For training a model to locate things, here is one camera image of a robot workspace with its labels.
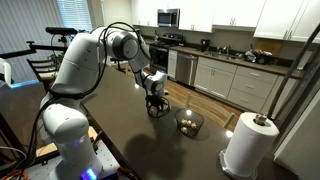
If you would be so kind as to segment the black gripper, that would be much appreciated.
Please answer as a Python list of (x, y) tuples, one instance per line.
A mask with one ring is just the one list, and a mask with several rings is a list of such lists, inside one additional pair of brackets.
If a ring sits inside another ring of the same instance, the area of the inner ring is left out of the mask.
[(146, 100), (146, 106), (149, 107), (148, 114), (150, 116), (154, 116), (155, 114), (154, 107), (158, 107), (158, 115), (159, 115), (163, 113), (163, 106), (167, 105), (166, 100), (163, 97), (159, 97), (159, 96), (147, 95), (145, 100)]

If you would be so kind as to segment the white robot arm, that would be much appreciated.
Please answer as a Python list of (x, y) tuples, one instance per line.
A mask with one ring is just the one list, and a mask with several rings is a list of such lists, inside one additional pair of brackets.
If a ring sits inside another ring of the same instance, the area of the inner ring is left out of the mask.
[(108, 26), (77, 34), (41, 102), (45, 130), (61, 157), (48, 180), (97, 180), (102, 173), (103, 164), (92, 147), (80, 101), (98, 87), (109, 57), (129, 63), (136, 83), (145, 89), (149, 115), (157, 117), (170, 110), (164, 98), (167, 74), (144, 72), (151, 57), (137, 30)]

